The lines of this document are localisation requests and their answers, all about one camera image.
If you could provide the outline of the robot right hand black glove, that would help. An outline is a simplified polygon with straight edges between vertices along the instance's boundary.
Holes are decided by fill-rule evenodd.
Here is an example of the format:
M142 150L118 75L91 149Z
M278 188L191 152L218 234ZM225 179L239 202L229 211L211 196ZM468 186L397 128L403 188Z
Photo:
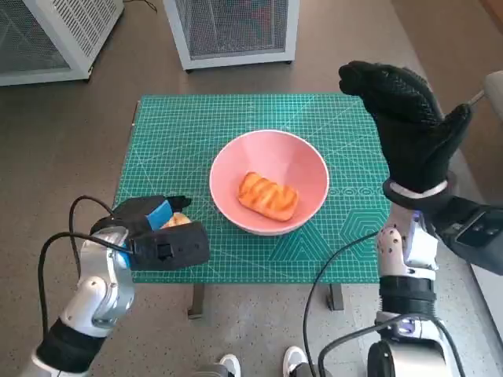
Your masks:
M339 75L341 91L360 97L373 117L391 181L416 194L441 185L471 107L442 114L426 80L407 68L354 60Z

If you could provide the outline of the robot left hand blue tape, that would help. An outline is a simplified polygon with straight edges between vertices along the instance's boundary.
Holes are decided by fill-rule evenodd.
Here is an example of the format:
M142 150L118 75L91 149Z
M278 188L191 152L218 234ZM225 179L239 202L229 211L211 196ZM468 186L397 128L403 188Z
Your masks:
M113 210L112 223L131 236L161 229L174 213L182 212L192 199L187 196L141 196L123 201Z

